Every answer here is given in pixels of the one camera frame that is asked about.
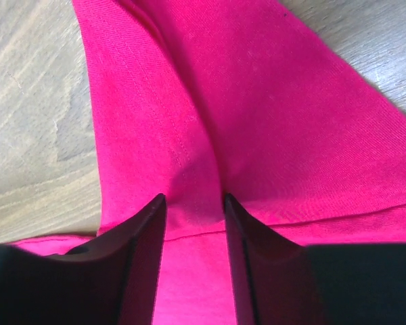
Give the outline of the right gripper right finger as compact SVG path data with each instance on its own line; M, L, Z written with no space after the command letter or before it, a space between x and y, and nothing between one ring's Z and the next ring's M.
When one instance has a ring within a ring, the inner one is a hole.
M301 246L224 205L238 324L406 324L406 243Z

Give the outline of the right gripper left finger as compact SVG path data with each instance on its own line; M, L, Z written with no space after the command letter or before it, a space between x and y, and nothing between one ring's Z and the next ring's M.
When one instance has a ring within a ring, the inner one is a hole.
M166 198L63 255L0 244L0 324L150 324Z

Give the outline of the magenta t shirt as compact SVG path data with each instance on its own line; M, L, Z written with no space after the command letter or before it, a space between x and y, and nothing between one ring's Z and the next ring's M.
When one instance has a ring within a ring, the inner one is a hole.
M276 1L75 1L101 188L166 198L150 324L238 324L225 197L301 246L406 243L406 116Z

